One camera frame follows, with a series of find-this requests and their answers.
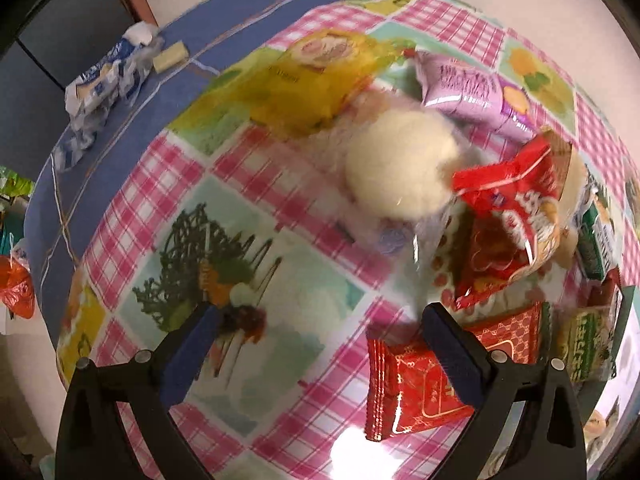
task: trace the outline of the blue gripper pad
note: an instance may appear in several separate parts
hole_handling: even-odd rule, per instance
[[[422,313],[422,338],[433,350],[458,398],[476,410],[484,402],[482,373],[471,359],[459,336],[473,336],[458,327],[455,334],[436,309],[427,306]]]
[[[218,336],[222,319],[222,311],[211,305],[164,366],[158,394],[166,409],[183,402]]]

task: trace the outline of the purple snack bag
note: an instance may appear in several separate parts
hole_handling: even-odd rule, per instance
[[[493,73],[447,56],[415,53],[422,104],[450,117],[482,123],[504,137],[526,141],[534,135],[524,90]]]

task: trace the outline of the yellow snack bag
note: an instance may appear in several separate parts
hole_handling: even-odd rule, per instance
[[[303,137],[334,116],[401,50],[365,34],[325,29],[301,38],[276,61],[257,66],[226,98],[276,135]]]

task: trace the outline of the steamed bun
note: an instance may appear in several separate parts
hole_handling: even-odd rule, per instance
[[[434,110],[388,110],[354,136],[345,178],[358,204],[380,218],[417,221],[452,198],[460,160],[454,125]]]

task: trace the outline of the white floor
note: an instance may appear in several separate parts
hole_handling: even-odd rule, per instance
[[[149,0],[167,23],[200,0]],[[600,0],[465,0],[527,36],[566,69],[602,108],[640,161],[636,134],[640,60]],[[21,389],[47,441],[54,446],[64,389],[41,316],[12,322],[19,332],[8,352]]]

